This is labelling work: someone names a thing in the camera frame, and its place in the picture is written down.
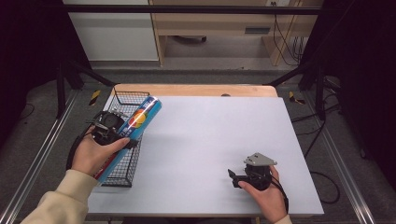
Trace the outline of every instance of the hand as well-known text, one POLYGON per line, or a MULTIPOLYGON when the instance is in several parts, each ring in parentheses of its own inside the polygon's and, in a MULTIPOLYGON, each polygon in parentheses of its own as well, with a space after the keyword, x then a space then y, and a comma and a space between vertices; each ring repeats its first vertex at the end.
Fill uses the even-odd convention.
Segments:
MULTIPOLYGON (((279 173, 276 168, 274 166, 270 166, 270 170, 272 176, 279 180, 279 173)), ((244 181, 239 181, 238 185, 253 197, 262 210, 262 214, 271 223, 276 223, 286 216, 287 213, 283 194, 273 184, 263 191, 255 189, 249 183, 244 181)))
POLYGON ((93 140, 90 134, 92 130, 93 127, 87 131, 87 134, 78 145, 71 167, 72 170, 77 170, 87 175, 95 175, 99 172, 107 158, 121 150, 130 141, 129 138, 121 138, 112 144, 101 146, 93 140))

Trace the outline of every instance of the wire basket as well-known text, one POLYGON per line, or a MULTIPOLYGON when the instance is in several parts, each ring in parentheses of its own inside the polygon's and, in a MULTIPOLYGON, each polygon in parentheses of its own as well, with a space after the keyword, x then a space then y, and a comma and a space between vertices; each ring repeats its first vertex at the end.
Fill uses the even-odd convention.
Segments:
MULTIPOLYGON (((117 109, 127 115, 124 120, 127 120, 136 109, 149 96, 148 92, 142 91, 115 91, 113 99, 111 100, 108 109, 117 109)), ((136 170, 137 160, 139 158, 140 143, 142 137, 136 147, 131 148, 125 156, 121 159, 119 164, 114 168, 113 172, 108 176, 106 181, 102 184, 105 187, 125 187, 130 188, 134 179, 134 171, 136 170)))

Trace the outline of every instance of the white table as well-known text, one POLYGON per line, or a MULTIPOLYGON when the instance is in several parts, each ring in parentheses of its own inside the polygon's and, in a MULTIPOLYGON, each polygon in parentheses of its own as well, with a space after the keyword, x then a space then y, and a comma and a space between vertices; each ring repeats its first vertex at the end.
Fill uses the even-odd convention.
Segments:
POLYGON ((259 207, 233 187, 255 152, 274 159, 292 216, 323 214, 317 191, 277 97, 161 96, 143 135, 131 188, 98 187, 89 213, 144 217, 255 217, 259 207))

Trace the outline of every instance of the white cabinet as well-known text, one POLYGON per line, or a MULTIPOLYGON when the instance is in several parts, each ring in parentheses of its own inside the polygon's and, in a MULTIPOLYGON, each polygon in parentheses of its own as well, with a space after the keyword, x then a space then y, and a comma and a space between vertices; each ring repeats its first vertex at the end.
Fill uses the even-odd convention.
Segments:
MULTIPOLYGON (((64 0, 65 4, 147 5, 146 0, 64 0)), ((90 61, 158 61, 149 13, 69 13, 90 61)))

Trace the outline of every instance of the beige sleeve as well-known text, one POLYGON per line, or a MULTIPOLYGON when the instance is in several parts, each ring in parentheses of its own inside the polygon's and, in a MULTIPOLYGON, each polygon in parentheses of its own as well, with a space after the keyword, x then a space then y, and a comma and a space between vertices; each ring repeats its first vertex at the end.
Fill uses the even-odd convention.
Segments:
POLYGON ((68 170, 58 188, 44 194, 38 207, 22 223, 83 223, 88 197, 96 184, 93 177, 68 170))
POLYGON ((290 216, 286 215, 285 217, 283 217, 282 219, 280 219, 278 222, 276 222, 274 224, 291 224, 290 216))

